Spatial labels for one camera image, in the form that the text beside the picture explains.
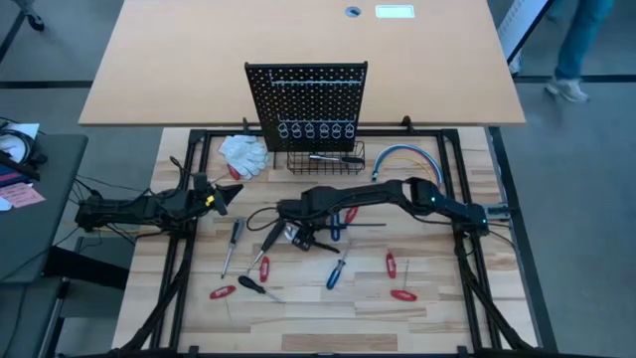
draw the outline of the red handle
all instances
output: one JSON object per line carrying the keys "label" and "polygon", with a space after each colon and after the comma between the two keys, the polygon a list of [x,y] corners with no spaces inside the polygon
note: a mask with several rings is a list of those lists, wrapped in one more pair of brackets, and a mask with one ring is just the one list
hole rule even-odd
{"label": "red handle", "polygon": [[392,289],[391,290],[391,296],[393,296],[394,298],[397,298],[399,300],[405,300],[405,301],[409,301],[409,302],[413,302],[413,301],[417,301],[417,296],[410,293],[407,290],[403,290],[403,289]]}
{"label": "red handle", "polygon": [[394,255],[391,253],[387,253],[387,272],[389,273],[390,278],[396,278],[398,274],[396,269],[396,259],[394,259]]}
{"label": "red handle", "polygon": [[232,294],[232,292],[236,291],[237,288],[232,286],[232,285],[228,285],[228,286],[223,286],[219,289],[217,289],[216,291],[210,293],[210,299],[217,299],[217,298],[223,298],[227,295]]}
{"label": "red handle", "polygon": [[267,277],[269,276],[269,258],[264,257],[260,262],[260,281],[267,281]]}
{"label": "red handle", "polygon": [[351,224],[354,219],[356,219],[356,215],[358,215],[358,207],[353,207],[347,210],[347,214],[345,215],[345,224]]}

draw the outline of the pegboard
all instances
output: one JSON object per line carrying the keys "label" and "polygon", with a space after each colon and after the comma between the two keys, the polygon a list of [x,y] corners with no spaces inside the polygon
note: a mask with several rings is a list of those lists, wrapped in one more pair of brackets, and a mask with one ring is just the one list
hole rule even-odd
{"label": "pegboard", "polygon": [[367,77],[362,64],[245,64],[269,151],[351,151]]}

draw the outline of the robotic arm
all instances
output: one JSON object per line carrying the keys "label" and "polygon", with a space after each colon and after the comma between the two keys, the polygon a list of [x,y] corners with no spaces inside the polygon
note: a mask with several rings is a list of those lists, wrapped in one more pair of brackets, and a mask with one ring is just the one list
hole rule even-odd
{"label": "robotic arm", "polygon": [[157,194],[146,191],[132,200],[103,199],[97,191],[91,190],[90,196],[79,202],[76,223],[86,231],[107,224],[138,224],[178,233],[186,222],[211,210],[226,215],[227,205],[242,189],[242,184],[215,188],[205,173],[191,175],[194,189],[186,190],[179,185],[177,189]]}
{"label": "robotic arm", "polygon": [[[410,200],[403,192],[404,184],[409,186]],[[330,216],[346,208],[385,203],[398,205],[413,217],[432,213],[443,215],[460,225],[462,230],[474,232],[480,237],[489,234],[483,207],[446,198],[433,183],[414,177],[348,189],[319,186],[303,192],[300,200],[279,201],[276,209],[280,215],[279,223],[293,223],[297,227],[289,234],[296,247],[307,251],[315,245],[334,251],[316,243],[313,237],[316,231],[327,228],[325,221]],[[273,231],[282,229],[282,225],[276,225]]]}

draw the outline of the pink note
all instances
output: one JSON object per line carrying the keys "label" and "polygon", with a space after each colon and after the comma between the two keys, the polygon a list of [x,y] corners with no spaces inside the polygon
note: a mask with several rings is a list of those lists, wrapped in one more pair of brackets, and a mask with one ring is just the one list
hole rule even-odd
{"label": "pink note", "polygon": [[40,193],[25,183],[0,188],[0,197],[3,197],[16,208],[22,208],[45,200]]}

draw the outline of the wire basket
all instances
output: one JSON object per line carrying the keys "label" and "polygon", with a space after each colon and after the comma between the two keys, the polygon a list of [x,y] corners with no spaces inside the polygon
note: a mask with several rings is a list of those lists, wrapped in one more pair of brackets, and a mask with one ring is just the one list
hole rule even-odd
{"label": "wire basket", "polygon": [[[355,159],[359,163],[344,163],[329,159],[311,159],[310,155],[324,158]],[[287,169],[294,174],[358,174],[365,170],[365,142],[357,141],[352,151],[287,152]]]}

